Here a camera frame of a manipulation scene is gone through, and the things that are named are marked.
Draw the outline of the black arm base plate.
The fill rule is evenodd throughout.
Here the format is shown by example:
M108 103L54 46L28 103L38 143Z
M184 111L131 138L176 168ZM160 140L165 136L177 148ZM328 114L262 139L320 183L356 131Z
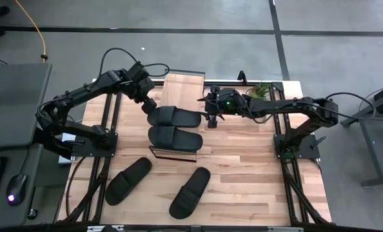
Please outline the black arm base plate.
M275 155L278 159L319 159L318 140L314 134L303 138L298 148L283 148L285 135L274 135Z
M117 133L108 133L102 141L76 136L72 143L74 157L113 157L117 148Z

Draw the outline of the small potted green plant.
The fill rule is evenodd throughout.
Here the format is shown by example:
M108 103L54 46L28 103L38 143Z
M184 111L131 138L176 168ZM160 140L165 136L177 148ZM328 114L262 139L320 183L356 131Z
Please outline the small potted green plant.
M258 85L247 90L245 95L254 99L261 99L263 101L267 101L270 96L270 88L270 83L259 83Z

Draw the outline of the black computer mouse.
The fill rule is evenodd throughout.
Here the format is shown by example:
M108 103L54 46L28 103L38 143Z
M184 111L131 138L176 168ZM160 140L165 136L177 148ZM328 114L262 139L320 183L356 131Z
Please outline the black computer mouse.
M18 206L25 199L27 176L23 173L14 175L6 188L6 200L10 206Z

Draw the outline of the wooden shelf with black frame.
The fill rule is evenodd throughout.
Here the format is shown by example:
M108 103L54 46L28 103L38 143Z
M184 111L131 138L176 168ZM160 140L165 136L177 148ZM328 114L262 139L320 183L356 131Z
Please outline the wooden shelf with black frame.
M197 99L202 97L205 74L186 71L172 71L166 75L160 88L159 98L156 99L157 106L176 106L190 111L200 111L202 102ZM197 151L172 151L150 147L151 153L156 159L165 159L183 162L197 162Z

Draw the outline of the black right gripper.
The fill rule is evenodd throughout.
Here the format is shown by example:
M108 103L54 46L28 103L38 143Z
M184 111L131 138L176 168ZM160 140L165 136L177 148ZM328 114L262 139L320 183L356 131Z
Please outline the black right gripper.
M208 121L208 128L217 128L217 118L219 117L224 121L222 114L226 115L241 115L244 103L241 99L240 93L234 88L220 89L216 85L205 86L202 91L203 97L198 101L215 102L219 112L207 111L206 120Z

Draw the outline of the grey metal stand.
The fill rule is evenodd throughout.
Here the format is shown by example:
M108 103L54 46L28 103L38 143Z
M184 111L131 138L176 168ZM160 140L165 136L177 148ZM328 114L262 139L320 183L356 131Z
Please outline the grey metal stand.
M364 188L383 185L383 88L367 96L370 97L370 104L359 104L358 111L352 118L341 122L345 128L357 122L368 146L377 177L362 182L361 186Z

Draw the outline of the black rubber slide sandal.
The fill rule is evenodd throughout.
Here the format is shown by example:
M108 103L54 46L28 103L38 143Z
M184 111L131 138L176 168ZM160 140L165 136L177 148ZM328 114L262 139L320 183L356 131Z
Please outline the black rubber slide sandal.
M169 214L176 219L189 217L196 209L211 178L204 167L197 168L175 196L169 208Z
M196 128L201 123L201 114L176 106L161 106L147 116L147 121L152 126Z
M174 126L152 126L148 130L148 138L156 148L164 150L194 152L203 145L201 135Z
M151 161L146 157L141 157L125 170L120 171L106 188L105 200L107 204L116 206L121 203L149 174L151 169Z

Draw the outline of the silver metal bracket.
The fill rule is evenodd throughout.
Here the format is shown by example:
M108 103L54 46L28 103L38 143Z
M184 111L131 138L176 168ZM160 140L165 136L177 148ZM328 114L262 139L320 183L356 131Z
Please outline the silver metal bracket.
M267 232L304 232L304 229L301 227L273 226L273 227L268 227Z
M101 232L102 228L107 225L101 225L101 226L88 226L86 232ZM118 225L111 225L115 227L116 229L119 230L119 232L125 232L123 226L118 226Z

